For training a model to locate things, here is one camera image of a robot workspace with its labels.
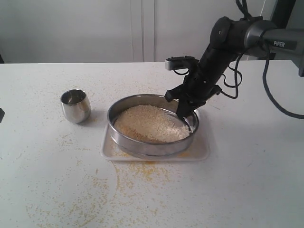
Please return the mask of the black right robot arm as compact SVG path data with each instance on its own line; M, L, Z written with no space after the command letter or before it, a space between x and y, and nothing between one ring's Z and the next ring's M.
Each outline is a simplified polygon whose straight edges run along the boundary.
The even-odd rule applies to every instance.
M191 56L166 59L167 70L187 69L187 72L183 74L183 83L168 90L165 99L168 102L177 99L177 116L188 117L213 95L222 92L217 82L231 62L238 63L243 55L269 58L270 53L279 52L303 57L304 31L277 28L262 17L239 21L222 17L215 23L201 59Z

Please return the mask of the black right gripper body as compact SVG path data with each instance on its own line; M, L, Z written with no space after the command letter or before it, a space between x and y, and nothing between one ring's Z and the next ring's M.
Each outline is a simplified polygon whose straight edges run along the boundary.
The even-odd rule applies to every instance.
M222 70L213 65L195 64L189 68L181 89L181 97L190 106L202 106L213 95L221 92L217 82L222 75Z

